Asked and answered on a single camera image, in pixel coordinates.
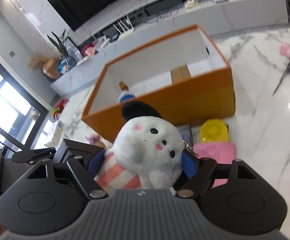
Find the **white box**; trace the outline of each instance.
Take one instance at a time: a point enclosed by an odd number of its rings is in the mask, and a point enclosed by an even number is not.
[[[62,128],[63,128],[62,121],[57,120],[56,122],[53,123],[45,141],[46,147],[54,147],[57,145],[58,140],[60,139],[61,136]]]

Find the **plush toy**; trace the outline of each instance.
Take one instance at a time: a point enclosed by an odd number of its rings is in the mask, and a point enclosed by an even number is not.
[[[129,87],[123,81],[121,81],[119,83],[119,86],[122,90],[122,92],[120,93],[120,95],[118,97],[119,103],[124,102],[128,99],[131,99],[131,98],[135,98],[135,95],[129,91]]]
[[[182,168],[183,139],[151,106],[129,101],[122,107],[127,121],[95,180],[111,195],[115,188],[170,188]]]

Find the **pink card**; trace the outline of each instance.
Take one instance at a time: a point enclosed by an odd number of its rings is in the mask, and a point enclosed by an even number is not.
[[[290,58],[290,44],[287,43],[281,44],[280,54]]]
[[[236,157],[236,145],[231,142],[197,143],[194,149],[199,158],[209,157],[222,164],[231,164]],[[213,187],[226,183],[227,179],[216,179]]]

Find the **black eye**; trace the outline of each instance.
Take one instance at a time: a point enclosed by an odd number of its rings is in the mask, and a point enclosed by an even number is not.
[[[153,134],[157,134],[158,133],[157,129],[155,129],[155,128],[150,129],[150,132],[153,133]]]
[[[170,152],[169,152],[169,155],[170,155],[172,158],[174,158],[174,157],[175,157],[175,151],[174,151],[174,150],[170,151]]]

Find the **white router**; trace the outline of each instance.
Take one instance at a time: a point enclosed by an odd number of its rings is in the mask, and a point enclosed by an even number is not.
[[[120,29],[118,29],[115,26],[115,24],[113,24],[113,26],[115,27],[115,29],[120,33],[117,40],[121,40],[121,39],[129,36],[129,35],[131,35],[135,31],[135,29],[134,29],[132,23],[130,22],[128,16],[126,16],[126,17],[127,17],[126,23],[131,26],[130,29],[121,20],[118,20],[117,23],[122,28],[123,32],[121,32]]]

